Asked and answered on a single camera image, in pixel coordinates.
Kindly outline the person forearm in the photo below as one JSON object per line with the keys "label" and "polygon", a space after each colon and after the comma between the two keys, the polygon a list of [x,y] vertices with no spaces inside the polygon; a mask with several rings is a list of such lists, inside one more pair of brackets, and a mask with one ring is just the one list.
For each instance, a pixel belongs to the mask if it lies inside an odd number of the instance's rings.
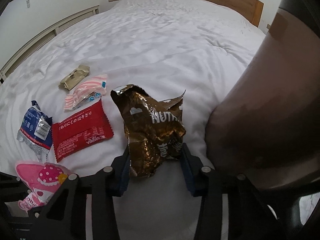
{"label": "person forearm", "polygon": [[278,10],[253,60],[206,127],[218,171],[260,189],[319,181],[319,37]]}

